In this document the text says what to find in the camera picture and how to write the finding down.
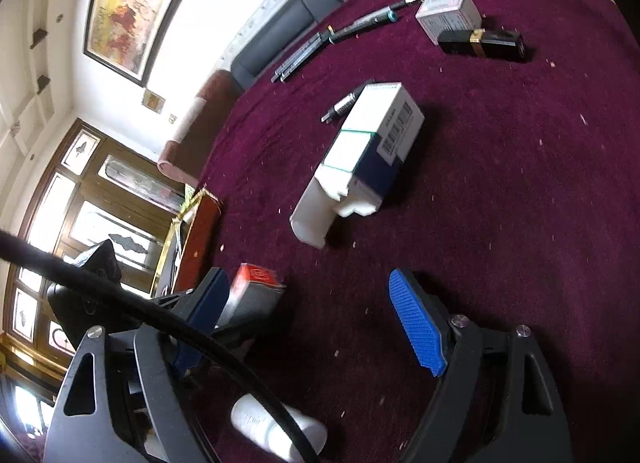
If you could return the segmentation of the small grey cardboard box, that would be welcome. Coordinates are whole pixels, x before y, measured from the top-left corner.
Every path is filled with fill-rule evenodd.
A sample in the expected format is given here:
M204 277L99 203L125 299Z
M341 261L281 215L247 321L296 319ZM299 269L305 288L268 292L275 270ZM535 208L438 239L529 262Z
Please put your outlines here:
M445 30L477 30L483 20L472 0L424 0L416 12L416 22L438 45L439 35Z

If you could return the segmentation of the black pen far left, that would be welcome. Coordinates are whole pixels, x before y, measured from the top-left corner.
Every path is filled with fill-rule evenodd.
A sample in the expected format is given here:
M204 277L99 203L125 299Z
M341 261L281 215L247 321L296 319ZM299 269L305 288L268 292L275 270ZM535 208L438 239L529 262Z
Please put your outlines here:
M314 34L311 38L303 43L296 51L294 51L282 64L280 64L270 79L270 82L275 82L294 62L301 56L307 49L311 48L317 42L321 40L321 33Z

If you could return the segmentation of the black gold lipstick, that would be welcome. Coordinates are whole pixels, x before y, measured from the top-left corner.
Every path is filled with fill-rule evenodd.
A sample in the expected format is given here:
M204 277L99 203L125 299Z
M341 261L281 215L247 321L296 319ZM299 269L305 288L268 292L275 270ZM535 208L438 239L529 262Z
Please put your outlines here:
M523 62L527 58L522 35L510 30L444 30L437 43L450 56L477 56L509 62Z

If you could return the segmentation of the wooden glass door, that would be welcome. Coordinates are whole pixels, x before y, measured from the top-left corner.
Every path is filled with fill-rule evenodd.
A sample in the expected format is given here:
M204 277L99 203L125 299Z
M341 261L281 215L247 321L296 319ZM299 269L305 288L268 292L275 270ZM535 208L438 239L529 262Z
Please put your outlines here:
M27 200L18 236L70 263L108 240L126 290L152 295L152 280L184 186L115 139L76 120ZM51 282L9 265L1 287L1 344L32 373L59 381L74 348L47 300Z

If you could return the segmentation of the gold rimmed white tray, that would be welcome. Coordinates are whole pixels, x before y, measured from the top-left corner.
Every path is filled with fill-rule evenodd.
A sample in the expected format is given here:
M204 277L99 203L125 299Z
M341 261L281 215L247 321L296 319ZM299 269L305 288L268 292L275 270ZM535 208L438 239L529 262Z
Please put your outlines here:
M221 216L218 198L201 189L171 221L152 280L153 298L198 286L210 266L209 242Z

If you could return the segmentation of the white blue medicine box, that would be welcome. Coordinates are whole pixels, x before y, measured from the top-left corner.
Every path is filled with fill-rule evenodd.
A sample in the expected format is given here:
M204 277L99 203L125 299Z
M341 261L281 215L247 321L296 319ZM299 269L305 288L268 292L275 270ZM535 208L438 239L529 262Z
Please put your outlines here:
M364 87L292 212L296 239L323 249L336 218L377 212L424 120L400 82Z

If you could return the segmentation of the framed wall painting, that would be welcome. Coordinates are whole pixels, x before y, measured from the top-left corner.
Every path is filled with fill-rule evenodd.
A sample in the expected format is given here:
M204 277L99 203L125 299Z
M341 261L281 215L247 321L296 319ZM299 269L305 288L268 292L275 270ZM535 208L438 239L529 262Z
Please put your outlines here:
M84 55L144 87L182 0L90 0Z

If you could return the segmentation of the black gold tipped pen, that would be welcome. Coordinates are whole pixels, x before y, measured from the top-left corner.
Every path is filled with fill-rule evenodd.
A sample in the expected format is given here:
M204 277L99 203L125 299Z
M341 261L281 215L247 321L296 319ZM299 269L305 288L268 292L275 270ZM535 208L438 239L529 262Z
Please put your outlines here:
M323 32L320 32L321 40L311 48L307 49L301 56L299 56L295 60L295 62L277 80L280 80L280 82L285 82L290 76L292 76L299 69L299 67L301 67L309 58L311 58L329 41L331 32L334 32L331 25L329 25Z

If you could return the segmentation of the thin silver tipped pen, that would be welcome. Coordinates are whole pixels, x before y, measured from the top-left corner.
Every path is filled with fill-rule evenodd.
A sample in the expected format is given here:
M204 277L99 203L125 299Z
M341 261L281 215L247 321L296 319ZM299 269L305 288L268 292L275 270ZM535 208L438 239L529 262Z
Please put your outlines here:
M384 15L387 12L395 11L398 9L402 9L409 4L414 4L415 2L424 1L424 0L401 0L397 1L394 4L390 4L389 6L382 7L381 9L376 10L375 12L368 13L363 15L360 19L356 19L356 21L352 22L352 24L358 24L364 21L369 21L370 19L374 19L379 15Z

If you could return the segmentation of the grey red medicine box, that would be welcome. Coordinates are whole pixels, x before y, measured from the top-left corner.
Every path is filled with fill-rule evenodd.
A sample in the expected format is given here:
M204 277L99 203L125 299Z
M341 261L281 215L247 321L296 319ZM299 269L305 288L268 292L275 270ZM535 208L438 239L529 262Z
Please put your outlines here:
M284 290L277 272L243 263L233 279L217 327L233 327L248 320L268 317Z

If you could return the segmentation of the black teal tipped pen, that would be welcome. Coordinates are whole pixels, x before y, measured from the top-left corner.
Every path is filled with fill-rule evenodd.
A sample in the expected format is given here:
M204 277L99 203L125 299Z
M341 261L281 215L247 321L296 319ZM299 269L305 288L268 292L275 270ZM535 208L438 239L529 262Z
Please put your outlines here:
M372 16L372 18L352 23L349 26L338 30L337 32L331 32L329 36L329 42L331 44L337 44L338 42L346 38L359 35L360 33L366 32L373 27L377 27L387 23L396 23L397 21L398 15L395 11L386 11L382 14Z

